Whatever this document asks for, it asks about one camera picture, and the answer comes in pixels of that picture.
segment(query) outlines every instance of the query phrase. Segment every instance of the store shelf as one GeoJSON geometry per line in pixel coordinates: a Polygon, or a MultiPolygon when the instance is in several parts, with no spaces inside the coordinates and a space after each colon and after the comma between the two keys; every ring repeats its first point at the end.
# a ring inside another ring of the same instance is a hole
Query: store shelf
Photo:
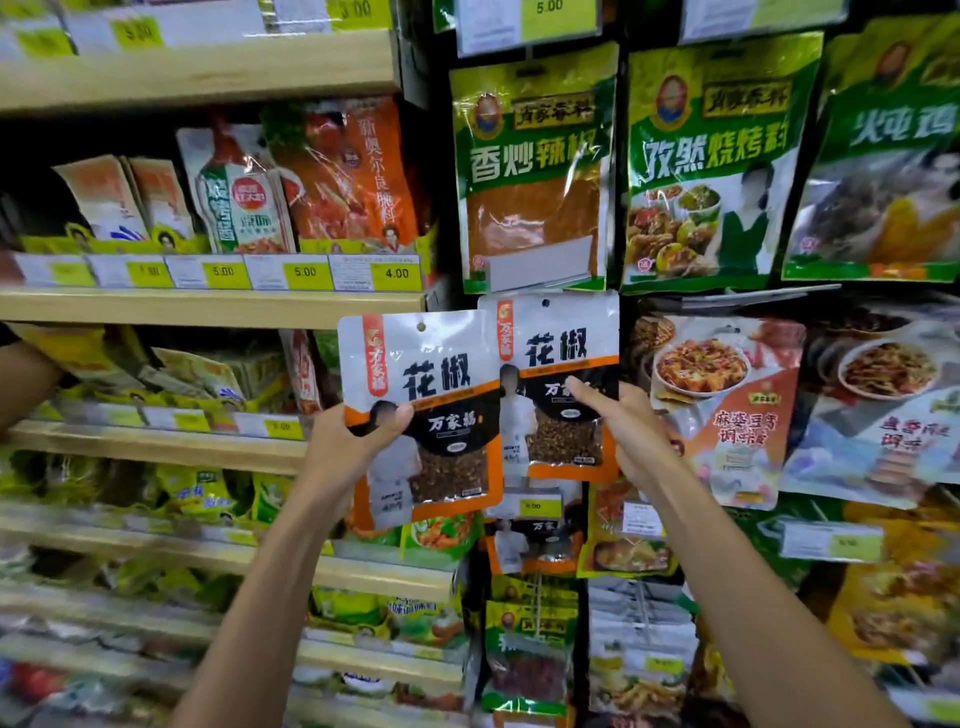
{"type": "MultiPolygon", "coordinates": [[[[197,644],[212,642],[220,624],[219,617],[195,610],[26,584],[0,587],[0,610],[197,644]]],[[[298,665],[358,672],[428,690],[454,691],[462,681],[462,673],[447,663],[342,644],[303,640],[297,655],[298,665]]]]}
{"type": "MultiPolygon", "coordinates": [[[[146,553],[187,567],[238,574],[247,572],[256,553],[252,546],[189,541],[149,533],[31,521],[10,516],[0,516],[0,534],[15,536],[35,546],[105,556],[146,553]]],[[[450,599],[453,577],[453,571],[321,556],[317,562],[314,583],[356,592],[443,602],[450,599]]]]}
{"type": "Polygon", "coordinates": [[[356,31],[5,63],[0,113],[396,90],[394,34],[356,31]]]}
{"type": "Polygon", "coordinates": [[[344,316],[426,310],[424,293],[0,287],[0,321],[334,329],[344,316]]]}
{"type": "Polygon", "coordinates": [[[42,452],[280,474],[296,474],[306,454],[306,443],[300,442],[40,420],[12,427],[4,443],[42,452]]]}

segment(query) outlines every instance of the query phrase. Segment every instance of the hand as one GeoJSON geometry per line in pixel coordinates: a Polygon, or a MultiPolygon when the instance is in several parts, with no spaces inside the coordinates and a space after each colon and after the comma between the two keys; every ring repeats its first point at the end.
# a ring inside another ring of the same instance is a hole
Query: hand
{"type": "Polygon", "coordinates": [[[639,387],[620,382],[620,399],[611,400],[575,376],[566,378],[566,386],[578,402],[596,410],[616,440],[616,462],[634,485],[654,478],[658,462],[677,457],[660,418],[639,387]]]}
{"type": "Polygon", "coordinates": [[[351,493],[376,454],[403,433],[413,416],[414,408],[402,404],[388,423],[364,437],[357,437],[344,424],[342,404],[316,415],[295,493],[337,498],[351,493]]]}

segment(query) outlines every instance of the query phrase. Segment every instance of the barbecue seasoning packet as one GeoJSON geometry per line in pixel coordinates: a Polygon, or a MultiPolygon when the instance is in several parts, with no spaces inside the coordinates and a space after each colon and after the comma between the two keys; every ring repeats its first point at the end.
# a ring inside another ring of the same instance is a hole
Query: barbecue seasoning packet
{"type": "Polygon", "coordinates": [[[770,510],[804,352],[802,324],[646,316],[631,334],[636,384],[721,505],[770,510]]]}
{"type": "Polygon", "coordinates": [[[620,299],[607,293],[483,296],[495,316],[504,469],[534,478],[613,480],[613,437],[564,382],[619,396],[620,299]]]}
{"type": "Polygon", "coordinates": [[[351,316],[337,334],[347,425],[358,435],[397,406],[416,413],[357,484],[355,522],[383,529],[500,501],[499,360],[480,311],[351,316]]]}
{"type": "Polygon", "coordinates": [[[467,293],[606,287],[617,52],[450,72],[467,293]]]}
{"type": "Polygon", "coordinates": [[[762,288],[823,34],[630,56],[624,293],[762,288]]]}
{"type": "Polygon", "coordinates": [[[784,279],[953,281],[960,261],[960,12],[871,21],[828,53],[820,154],[784,279]]]}

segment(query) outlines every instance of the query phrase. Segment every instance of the yellow price label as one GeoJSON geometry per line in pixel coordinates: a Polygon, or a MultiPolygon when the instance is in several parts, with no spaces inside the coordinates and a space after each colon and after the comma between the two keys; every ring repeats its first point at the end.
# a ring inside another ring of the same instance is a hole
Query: yellow price label
{"type": "Polygon", "coordinates": [[[873,563],[883,555],[883,536],[871,533],[838,533],[830,537],[828,554],[833,559],[873,563]]]}
{"type": "Polygon", "coordinates": [[[393,29],[390,0],[330,0],[326,4],[334,31],[393,29]]]}
{"type": "Polygon", "coordinates": [[[684,672],[684,661],[676,657],[647,655],[643,665],[648,672],[666,672],[669,675],[680,675],[684,672]]]}
{"type": "Polygon", "coordinates": [[[329,263],[284,263],[283,276],[291,291],[332,291],[329,263]]]}
{"type": "Polygon", "coordinates": [[[597,30],[595,0],[520,0],[524,43],[552,37],[582,36],[597,30]]]}
{"type": "Polygon", "coordinates": [[[170,271],[166,263],[127,263],[130,280],[137,288],[173,288],[174,282],[170,278],[170,271]]]}
{"type": "Polygon", "coordinates": [[[303,440],[303,428],[296,420],[264,420],[267,437],[278,440],[303,440]]]}
{"type": "Polygon", "coordinates": [[[107,413],[107,422],[118,427],[142,427],[143,418],[136,411],[136,407],[125,407],[123,405],[111,408],[107,413]]]}
{"type": "Polygon", "coordinates": [[[60,28],[17,31],[16,39],[28,59],[58,59],[73,55],[70,40],[60,28]]]}
{"type": "Polygon", "coordinates": [[[210,288],[233,288],[251,290],[247,266],[242,260],[235,263],[204,263],[206,284],[210,288]]]}
{"type": "Polygon", "coordinates": [[[111,20],[110,28],[117,45],[123,51],[141,51],[144,48],[163,47],[163,38],[156,25],[156,18],[140,15],[127,20],[111,20]]]}
{"type": "Polygon", "coordinates": [[[49,263],[50,275],[57,285],[81,285],[85,287],[96,286],[97,281],[93,279],[93,274],[86,267],[86,263],[64,262],[54,260],[49,263]]]}
{"type": "Polygon", "coordinates": [[[174,412],[174,425],[186,432],[209,432],[210,423],[203,412],[174,412]]]}
{"type": "Polygon", "coordinates": [[[371,263],[374,291],[422,291],[418,263],[371,263]]]}
{"type": "Polygon", "coordinates": [[[936,723],[960,725],[960,700],[931,697],[926,701],[926,709],[936,723]]]}
{"type": "Polygon", "coordinates": [[[520,516],[525,518],[558,519],[564,514],[559,498],[521,498],[520,516]]]}

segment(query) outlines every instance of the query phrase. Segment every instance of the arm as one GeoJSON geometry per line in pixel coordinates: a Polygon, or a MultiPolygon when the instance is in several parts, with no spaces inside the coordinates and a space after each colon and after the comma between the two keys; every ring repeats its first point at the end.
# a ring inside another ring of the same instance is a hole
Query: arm
{"type": "Polygon", "coordinates": [[[362,438],[344,426],[343,405],[315,418],[300,475],[170,728],[280,725],[320,549],[353,484],[411,417],[412,408],[400,407],[392,423],[362,438]]]}
{"type": "Polygon", "coordinates": [[[579,380],[568,384],[604,417],[620,469],[657,509],[751,723],[909,725],[677,456],[643,391],[621,383],[617,402],[579,380]]]}
{"type": "Polygon", "coordinates": [[[49,400],[62,376],[60,367],[25,341],[0,347],[0,432],[49,400]]]}

